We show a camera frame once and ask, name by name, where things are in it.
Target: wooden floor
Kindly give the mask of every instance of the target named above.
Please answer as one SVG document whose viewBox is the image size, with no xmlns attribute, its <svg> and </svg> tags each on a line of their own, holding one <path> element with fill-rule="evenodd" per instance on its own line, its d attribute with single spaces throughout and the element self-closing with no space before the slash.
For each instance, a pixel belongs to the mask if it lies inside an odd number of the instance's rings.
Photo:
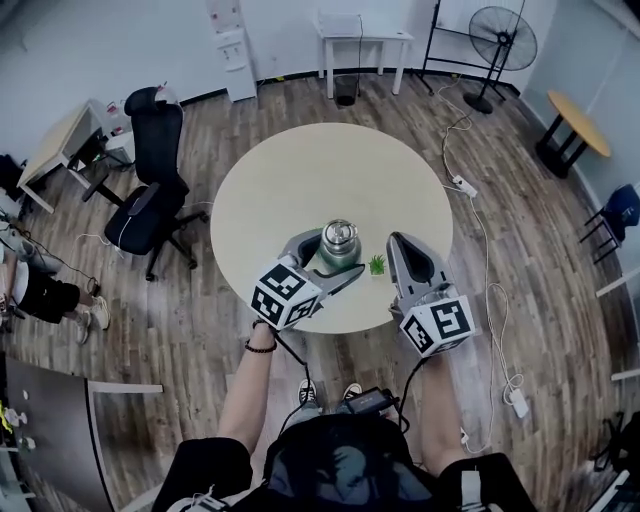
<svg viewBox="0 0 640 512">
<path fill-rule="evenodd" d="M 391 95 L 392 80 L 363 76 L 362 96 L 343 110 L 326 99 L 324 81 L 315 78 L 264 85 L 259 100 L 232 105 L 222 96 L 187 107 L 179 158 L 180 173 L 191 188 L 187 203 L 212 201 L 234 163 L 260 141 L 288 128 L 329 121 L 361 124 L 398 138 L 422 155 L 444 182 L 441 139 L 458 114 L 430 97 L 412 77 L 405 78 L 399 96 Z M 450 83 L 431 81 L 435 86 Z M 443 95 L 462 106 L 462 92 L 478 87 L 461 83 Z M 638 381 L 609 380 L 612 369 L 634 364 L 628 350 L 636 341 L 630 304 L 624 289 L 600 301 L 595 298 L 595 291 L 618 277 L 619 269 L 615 258 L 592 265 L 590 250 L 596 240 L 578 244 L 582 223 L 590 216 L 585 194 L 575 179 L 560 181 L 541 167 L 532 152 L 540 128 L 527 120 L 520 101 L 510 97 L 499 104 L 491 92 L 489 96 L 495 113 L 474 115 L 470 131 L 451 134 L 449 161 L 480 192 L 475 205 L 490 238 L 489 279 L 505 288 L 510 301 L 504 351 L 510 370 L 524 375 L 531 407 L 519 420 L 500 403 L 504 379 L 496 363 L 491 449 L 511 458 L 540 510 L 582 511 L 612 479 L 610 473 L 595 475 L 588 462 L 604 440 L 602 419 L 640 404 Z M 132 173 L 113 174 L 108 180 L 121 196 L 136 183 Z M 28 318 L 18 321 L 14 334 L 2 342 L 10 355 L 46 368 L 94 380 L 165 386 L 159 398 L 102 397 L 98 404 L 108 474 L 117 505 L 123 506 L 162 481 L 182 440 L 215 435 L 251 316 L 216 266 L 208 226 L 196 222 L 181 234 L 199 261 L 196 270 L 189 271 L 167 247 L 157 266 L 160 279 L 147 283 L 146 258 L 121 258 L 97 238 L 77 239 L 83 233 L 102 234 L 114 211 L 98 195 L 83 204 L 82 192 L 68 173 L 55 174 L 42 194 L 55 206 L 55 214 L 36 206 L 26 227 L 72 266 L 97 276 L 112 310 L 111 328 L 93 332 L 88 343 L 78 347 L 69 323 L 55 326 Z M 478 447 L 490 420 L 485 244 L 466 196 L 449 195 L 455 230 L 450 262 L 484 333 L 450 353 L 464 426 L 472 447 Z M 185 212 L 201 207 L 209 209 L 205 204 Z M 60 276 L 85 284 L 69 270 Z M 504 307 L 493 293 L 491 304 L 502 316 Z M 400 393 L 416 362 L 414 352 L 396 339 L 393 325 L 343 336 L 288 338 L 309 360 L 327 403 L 337 402 L 353 381 Z M 258 475 L 269 441 L 294 406 L 302 377 L 295 361 L 278 350 L 268 421 L 254 457 Z M 419 402 L 416 385 L 407 406 L 412 449 L 419 432 Z M 27 476 L 40 497 L 36 508 L 78 509 L 37 475 L 27 471 Z"/>
</svg>

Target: standing fan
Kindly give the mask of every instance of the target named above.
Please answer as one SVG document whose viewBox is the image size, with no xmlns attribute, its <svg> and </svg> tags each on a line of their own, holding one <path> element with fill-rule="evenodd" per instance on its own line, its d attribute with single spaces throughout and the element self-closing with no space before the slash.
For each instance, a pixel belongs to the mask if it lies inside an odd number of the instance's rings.
<svg viewBox="0 0 640 512">
<path fill-rule="evenodd" d="M 493 107 L 484 98 L 491 74 L 498 68 L 502 72 L 503 69 L 519 71 L 529 67 L 538 53 L 536 35 L 520 14 L 490 6 L 471 17 L 469 37 L 473 47 L 491 67 L 480 94 L 465 93 L 464 101 L 478 112 L 491 114 Z"/>
</svg>

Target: black bracelet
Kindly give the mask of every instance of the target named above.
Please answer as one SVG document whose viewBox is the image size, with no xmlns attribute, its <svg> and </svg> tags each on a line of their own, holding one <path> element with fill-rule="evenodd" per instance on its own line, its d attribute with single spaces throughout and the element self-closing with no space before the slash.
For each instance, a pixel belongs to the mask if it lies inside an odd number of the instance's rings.
<svg viewBox="0 0 640 512">
<path fill-rule="evenodd" d="M 269 327 L 269 330 L 273 333 L 273 327 L 271 327 L 271 325 L 269 325 L 269 323 L 263 320 L 262 318 L 258 318 L 255 322 L 253 322 L 252 327 L 255 329 L 256 325 L 258 324 L 267 324 L 267 326 Z M 253 352 L 254 354 L 268 354 L 269 352 L 273 352 L 276 348 L 278 348 L 278 344 L 276 343 L 275 340 L 273 341 L 273 347 L 270 347 L 270 348 L 253 348 L 249 346 L 250 341 L 251 339 L 248 339 L 247 341 L 245 341 L 244 348 L 246 348 L 249 352 Z"/>
<path fill-rule="evenodd" d="M 276 348 L 278 348 L 278 344 L 274 341 L 273 347 L 270 348 L 253 348 L 249 345 L 251 340 L 247 340 L 244 342 L 244 348 L 246 348 L 249 352 L 253 352 L 254 354 L 268 354 L 269 352 L 273 352 Z"/>
</svg>

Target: black and white marker cube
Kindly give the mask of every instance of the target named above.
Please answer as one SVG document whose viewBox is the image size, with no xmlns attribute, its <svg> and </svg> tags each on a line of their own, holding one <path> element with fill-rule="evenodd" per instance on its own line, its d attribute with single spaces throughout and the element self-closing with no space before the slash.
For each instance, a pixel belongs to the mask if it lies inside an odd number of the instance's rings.
<svg viewBox="0 0 640 512">
<path fill-rule="evenodd" d="M 251 309 L 278 330 L 311 316 L 322 290 L 293 268 L 276 261 L 256 283 Z"/>
<path fill-rule="evenodd" d="M 476 328 L 469 300 L 462 295 L 414 306 L 402 320 L 400 330 L 421 357 L 428 357 L 457 347 Z"/>
</svg>

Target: small green plant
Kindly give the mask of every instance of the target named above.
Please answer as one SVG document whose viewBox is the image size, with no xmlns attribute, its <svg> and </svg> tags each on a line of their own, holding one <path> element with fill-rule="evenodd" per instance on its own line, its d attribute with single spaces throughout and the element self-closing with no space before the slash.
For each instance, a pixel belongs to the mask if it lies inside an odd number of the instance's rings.
<svg viewBox="0 0 640 512">
<path fill-rule="evenodd" d="M 371 272 L 372 276 L 382 276 L 384 275 L 384 264 L 385 259 L 382 254 L 376 254 L 369 261 L 369 272 Z"/>
</svg>

